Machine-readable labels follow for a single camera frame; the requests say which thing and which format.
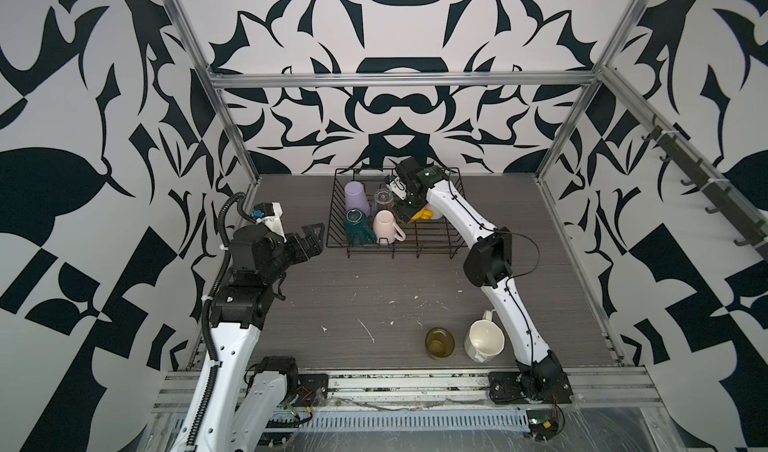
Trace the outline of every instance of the yellow object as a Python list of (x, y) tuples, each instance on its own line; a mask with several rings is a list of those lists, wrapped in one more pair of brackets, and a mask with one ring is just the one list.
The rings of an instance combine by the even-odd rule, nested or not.
[(411, 218), (411, 222), (417, 221), (419, 218), (421, 218), (422, 220), (428, 220), (432, 218), (432, 215), (433, 215), (432, 211), (427, 210), (426, 208), (423, 208), (419, 211), (419, 213), (417, 213), (416, 215), (413, 216), (413, 218)]

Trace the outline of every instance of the perforated metal strip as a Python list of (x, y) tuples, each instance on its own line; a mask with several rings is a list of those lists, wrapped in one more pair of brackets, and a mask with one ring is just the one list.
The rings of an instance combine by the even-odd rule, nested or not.
[(524, 410), (377, 410), (315, 412), (303, 432), (397, 432), (418, 430), (509, 430), (529, 432)]

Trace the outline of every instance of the floor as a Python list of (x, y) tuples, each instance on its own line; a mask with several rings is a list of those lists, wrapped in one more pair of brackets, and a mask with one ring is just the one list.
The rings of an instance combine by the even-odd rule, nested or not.
[[(538, 269), (516, 279), (539, 332), (564, 366), (614, 361), (568, 260), (541, 193), (529, 175), (466, 176), (467, 200), (496, 226), (533, 238), (541, 248)], [(265, 175), (256, 203), (279, 201), (286, 232), (328, 221), (333, 177)], [(463, 248), (448, 255), (352, 255), (326, 248), (293, 266), (283, 282), (286, 301), (274, 301), (253, 361), (292, 355), (300, 368), (513, 367), (507, 340), (492, 361), (477, 364), (464, 352), (469, 326), (490, 303), (462, 270)], [(536, 251), (524, 241), (513, 250), (515, 273), (529, 270)], [(448, 358), (431, 359), (426, 332), (445, 327), (456, 339)]]

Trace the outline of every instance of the paint splatter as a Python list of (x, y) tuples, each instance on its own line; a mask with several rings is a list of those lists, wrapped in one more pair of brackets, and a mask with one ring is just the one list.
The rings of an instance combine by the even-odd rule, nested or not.
[(368, 327), (366, 327), (366, 325), (360, 319), (357, 319), (357, 321), (360, 322), (360, 325), (362, 325), (362, 328), (366, 329), (366, 332), (368, 332), (368, 337), (370, 337), (371, 338), (371, 342), (373, 342), (375, 344), (376, 341), (373, 340), (373, 336), (371, 335), (370, 330), (368, 330)]

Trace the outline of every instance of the pink mug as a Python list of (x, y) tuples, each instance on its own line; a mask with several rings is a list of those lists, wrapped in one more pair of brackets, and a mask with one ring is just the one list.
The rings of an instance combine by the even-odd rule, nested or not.
[(406, 239), (405, 232), (395, 223), (395, 216), (389, 210), (382, 210), (373, 219), (373, 232), (379, 245), (393, 245), (395, 240)]

